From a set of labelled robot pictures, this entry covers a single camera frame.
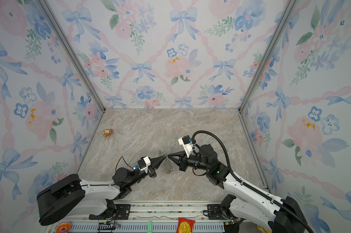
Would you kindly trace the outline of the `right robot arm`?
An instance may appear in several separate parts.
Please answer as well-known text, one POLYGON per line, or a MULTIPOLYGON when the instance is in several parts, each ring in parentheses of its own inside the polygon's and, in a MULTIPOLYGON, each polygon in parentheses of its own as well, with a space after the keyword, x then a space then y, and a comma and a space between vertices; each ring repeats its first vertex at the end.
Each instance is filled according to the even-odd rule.
POLYGON ((221 202, 221 211, 227 218, 243 218, 272 233, 303 233, 308 223, 297 202, 263 191, 232 173, 218 159, 213 147, 203 145, 197 153, 176 152, 169 155, 181 171, 187 168, 206 171, 205 176, 216 186, 230 192, 221 202))

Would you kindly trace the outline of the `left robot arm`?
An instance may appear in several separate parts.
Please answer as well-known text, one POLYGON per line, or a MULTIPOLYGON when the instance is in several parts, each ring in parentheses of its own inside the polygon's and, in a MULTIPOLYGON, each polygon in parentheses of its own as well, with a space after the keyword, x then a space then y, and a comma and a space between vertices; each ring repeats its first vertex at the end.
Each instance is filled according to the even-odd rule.
POLYGON ((42 190, 37 195, 39 223, 48 226, 67 216, 92 215, 108 218, 114 210, 114 200, 126 197, 131 186, 146 177, 155 178, 156 170, 166 157, 142 157, 132 169, 119 168, 108 182, 83 180, 71 174, 42 190))

